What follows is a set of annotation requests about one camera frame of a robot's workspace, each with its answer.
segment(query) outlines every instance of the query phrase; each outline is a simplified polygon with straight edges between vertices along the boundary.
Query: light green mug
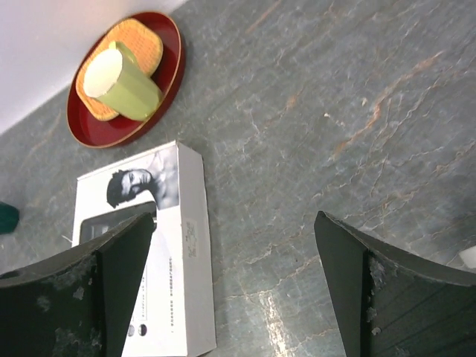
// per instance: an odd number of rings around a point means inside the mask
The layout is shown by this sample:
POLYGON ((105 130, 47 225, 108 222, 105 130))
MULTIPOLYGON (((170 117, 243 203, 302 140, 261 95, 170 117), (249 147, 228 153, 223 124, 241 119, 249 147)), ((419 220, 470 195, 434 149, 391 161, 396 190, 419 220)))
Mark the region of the light green mug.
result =
POLYGON ((138 66, 134 54, 122 43, 111 42, 84 74, 88 97, 132 120, 148 119, 164 97, 157 85, 138 66))

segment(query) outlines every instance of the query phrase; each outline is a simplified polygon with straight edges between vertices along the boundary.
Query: gray marble surface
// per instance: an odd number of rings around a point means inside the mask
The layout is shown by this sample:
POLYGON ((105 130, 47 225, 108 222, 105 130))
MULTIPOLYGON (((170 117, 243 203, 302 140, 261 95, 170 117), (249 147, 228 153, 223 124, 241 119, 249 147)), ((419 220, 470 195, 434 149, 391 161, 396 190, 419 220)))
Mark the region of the gray marble surface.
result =
POLYGON ((200 152, 218 349, 343 356, 312 230, 318 210, 456 268, 476 244, 474 0, 191 0, 187 70, 139 141, 78 145, 66 92, 0 138, 22 211, 0 272, 67 249, 75 178, 178 138, 200 152))

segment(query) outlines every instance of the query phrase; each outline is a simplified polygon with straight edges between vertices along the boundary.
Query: red tray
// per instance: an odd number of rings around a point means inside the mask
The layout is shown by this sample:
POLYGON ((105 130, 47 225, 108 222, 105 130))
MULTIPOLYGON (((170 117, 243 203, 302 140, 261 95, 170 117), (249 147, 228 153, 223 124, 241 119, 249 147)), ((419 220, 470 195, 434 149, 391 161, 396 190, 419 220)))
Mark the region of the red tray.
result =
MULTIPOLYGON (((130 120, 122 115, 110 121, 99 121, 86 108, 76 93, 77 72, 69 89, 67 116, 71 134, 82 145, 92 148, 114 147, 128 144, 145 134, 169 109, 173 98, 179 91, 181 79, 185 69, 185 49, 175 22, 163 13, 136 13, 128 16, 146 25, 158 34, 164 43, 162 60, 151 76, 152 80, 164 93, 164 101, 157 112, 146 121, 130 120)), ((81 65, 95 49, 102 36, 91 47, 81 65)))

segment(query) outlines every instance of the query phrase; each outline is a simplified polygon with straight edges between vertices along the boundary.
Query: barcode label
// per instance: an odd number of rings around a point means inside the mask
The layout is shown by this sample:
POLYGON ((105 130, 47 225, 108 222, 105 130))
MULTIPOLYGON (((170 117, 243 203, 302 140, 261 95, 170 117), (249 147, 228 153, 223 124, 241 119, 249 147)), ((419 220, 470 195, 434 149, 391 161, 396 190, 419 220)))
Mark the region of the barcode label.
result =
POLYGON ((185 220, 184 254, 189 258, 197 258, 199 255, 197 226, 192 219, 185 220))

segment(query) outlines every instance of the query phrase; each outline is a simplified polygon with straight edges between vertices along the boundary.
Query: product box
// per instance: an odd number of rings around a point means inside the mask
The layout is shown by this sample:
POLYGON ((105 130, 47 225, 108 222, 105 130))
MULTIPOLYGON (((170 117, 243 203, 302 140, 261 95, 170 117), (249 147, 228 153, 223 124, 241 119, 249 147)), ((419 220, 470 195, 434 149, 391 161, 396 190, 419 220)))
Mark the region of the product box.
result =
POLYGON ((155 231, 122 356, 200 356, 216 347, 200 154, 174 141, 79 177, 73 245, 143 212, 155 231))

